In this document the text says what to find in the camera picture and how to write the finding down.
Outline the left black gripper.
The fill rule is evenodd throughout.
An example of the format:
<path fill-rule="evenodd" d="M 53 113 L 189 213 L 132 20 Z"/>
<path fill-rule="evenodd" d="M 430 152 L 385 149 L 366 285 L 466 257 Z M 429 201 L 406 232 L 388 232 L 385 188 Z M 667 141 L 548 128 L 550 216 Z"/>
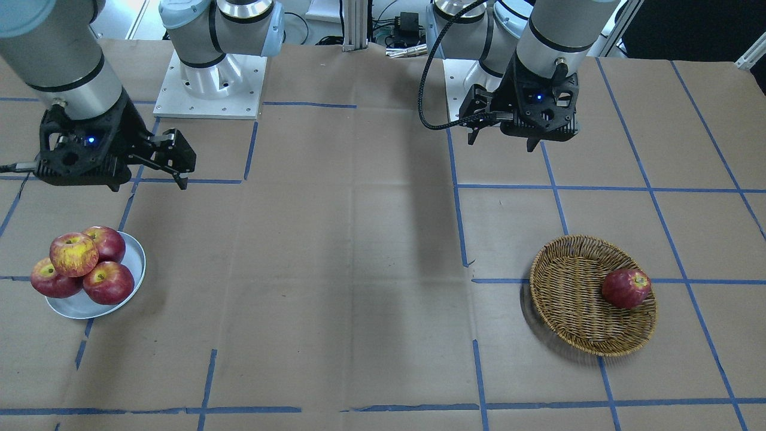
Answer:
<path fill-rule="evenodd" d="M 458 110 L 460 125 L 469 130 L 467 144 L 475 144 L 483 128 L 499 125 L 511 116 L 523 120 L 574 120 L 577 74 L 570 71 L 564 57 L 555 58 L 553 67 L 552 72 L 540 75 L 515 53 L 495 91 L 480 84 L 471 85 Z M 528 137 L 526 151 L 532 153 L 542 139 Z"/>

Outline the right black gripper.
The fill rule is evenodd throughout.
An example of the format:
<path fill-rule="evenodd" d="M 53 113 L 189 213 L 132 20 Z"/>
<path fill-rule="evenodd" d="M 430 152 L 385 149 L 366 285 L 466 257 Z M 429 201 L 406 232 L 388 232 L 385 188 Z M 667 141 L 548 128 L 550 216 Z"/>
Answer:
<path fill-rule="evenodd" d="M 159 135 L 150 131 L 125 90 L 106 112 L 74 120 L 63 104 L 53 104 L 42 117 L 42 174 L 117 174 L 126 164 L 143 165 L 169 174 L 186 190 L 197 154 L 180 130 Z M 108 177 L 113 193 L 131 174 Z"/>

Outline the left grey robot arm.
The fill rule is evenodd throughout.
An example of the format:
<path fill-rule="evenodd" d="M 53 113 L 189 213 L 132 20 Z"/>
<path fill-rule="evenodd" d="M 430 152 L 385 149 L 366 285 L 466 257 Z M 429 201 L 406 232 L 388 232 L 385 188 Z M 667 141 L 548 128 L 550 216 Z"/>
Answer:
<path fill-rule="evenodd" d="M 429 130 L 462 126 L 473 144 L 491 126 L 526 139 L 566 142 L 580 131 L 578 68 L 618 8 L 617 1 L 432 1 L 428 56 L 418 88 L 418 115 Z M 449 120 L 430 123 L 424 91 L 435 58 L 470 61 L 458 79 Z"/>

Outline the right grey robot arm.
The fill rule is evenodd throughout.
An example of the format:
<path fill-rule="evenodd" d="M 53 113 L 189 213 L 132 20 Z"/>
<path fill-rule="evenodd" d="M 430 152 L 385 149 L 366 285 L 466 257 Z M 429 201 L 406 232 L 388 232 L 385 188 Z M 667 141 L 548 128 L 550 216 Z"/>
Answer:
<path fill-rule="evenodd" d="M 54 186 L 131 180 L 131 165 L 188 186 L 196 154 L 176 128 L 151 133 L 90 25 L 104 1 L 3 1 L 2 59 L 45 106 L 40 150 L 2 172 L 33 174 Z M 159 14 L 174 47 L 159 102 L 195 117 L 249 116 L 257 103 L 257 69 L 247 61 L 279 54 L 284 6 L 277 1 L 161 1 Z"/>

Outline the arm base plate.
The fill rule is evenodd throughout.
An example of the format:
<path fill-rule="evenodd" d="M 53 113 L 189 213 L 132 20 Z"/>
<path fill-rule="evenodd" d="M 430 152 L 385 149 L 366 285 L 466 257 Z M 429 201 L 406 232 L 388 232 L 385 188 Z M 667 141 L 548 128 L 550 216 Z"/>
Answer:
<path fill-rule="evenodd" d="M 478 60 L 452 58 L 443 61 L 443 71 L 448 120 L 456 125 L 467 123 L 467 120 L 461 119 L 460 109 L 470 88 L 474 84 L 480 84 L 487 92 L 492 93 L 500 85 L 504 74 L 490 69 Z"/>
<path fill-rule="evenodd" d="M 169 61 L 153 113 L 162 118 L 257 120 L 268 59 L 228 54 L 192 68 L 176 53 Z"/>

